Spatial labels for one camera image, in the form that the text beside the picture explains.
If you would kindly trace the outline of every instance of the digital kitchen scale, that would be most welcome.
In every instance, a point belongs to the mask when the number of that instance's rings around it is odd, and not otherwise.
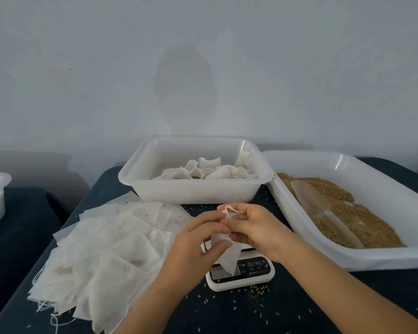
[[[206,252],[210,249],[210,241],[201,244]],[[237,261],[234,275],[231,275],[218,262],[206,273],[206,280],[211,290],[226,291],[239,287],[262,284],[270,281],[275,274],[274,266],[268,258],[255,248],[244,244]]]

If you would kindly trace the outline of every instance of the dark blue tablecloth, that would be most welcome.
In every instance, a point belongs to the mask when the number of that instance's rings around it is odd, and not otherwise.
[[[418,191],[418,174],[383,159],[364,158],[362,160],[389,174],[412,190]],[[78,215],[84,210],[102,205],[130,190],[128,186],[122,185],[118,181],[120,169],[121,167],[114,167],[104,172],[65,226],[77,222]],[[262,185],[252,202],[265,206],[288,226],[265,185]],[[213,210],[215,205],[188,205],[184,207],[192,216],[196,216],[203,211]],[[50,311],[36,313],[35,303],[26,300],[27,292],[31,288],[31,280],[42,268],[53,247],[55,247],[55,243],[51,242],[1,312],[0,334],[54,334],[55,329],[49,323]],[[275,270],[274,279],[263,285],[265,293],[258,298],[253,298],[249,288],[241,288],[232,292],[212,292],[205,286],[206,280],[203,279],[189,294],[189,297],[184,298],[177,307],[165,332],[198,333],[199,329],[199,333],[219,334],[339,332],[283,266],[275,264]],[[418,269],[353,274],[375,291],[418,318]],[[206,305],[203,303],[205,299],[209,301]],[[60,316],[59,322],[70,320],[71,314],[67,313]],[[91,324],[89,321],[75,320],[71,324],[59,327],[58,333],[91,334]]]
[[[0,220],[0,311],[67,220],[61,204],[38,188],[5,188]]]

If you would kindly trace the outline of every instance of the person's left hand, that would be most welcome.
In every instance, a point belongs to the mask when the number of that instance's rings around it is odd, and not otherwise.
[[[213,233],[230,234],[227,226],[218,223],[225,217],[223,212],[208,211],[192,219],[176,236],[155,283],[179,298],[183,298],[198,285],[212,265],[232,245],[229,241],[220,241],[206,253],[201,248],[201,244]]]

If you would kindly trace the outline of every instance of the brown grain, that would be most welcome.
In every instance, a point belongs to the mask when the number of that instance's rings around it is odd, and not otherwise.
[[[331,211],[359,238],[364,248],[406,247],[389,224],[365,206],[356,204],[352,194],[338,185],[321,178],[294,178],[284,173],[278,175],[294,197],[291,186],[293,180],[307,182],[326,196],[331,204]],[[312,221],[329,240],[344,246],[321,218],[313,218]]]

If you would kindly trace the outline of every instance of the white wall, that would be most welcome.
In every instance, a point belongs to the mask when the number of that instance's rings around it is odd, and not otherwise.
[[[418,170],[418,0],[0,0],[0,169],[73,206],[152,134]]]

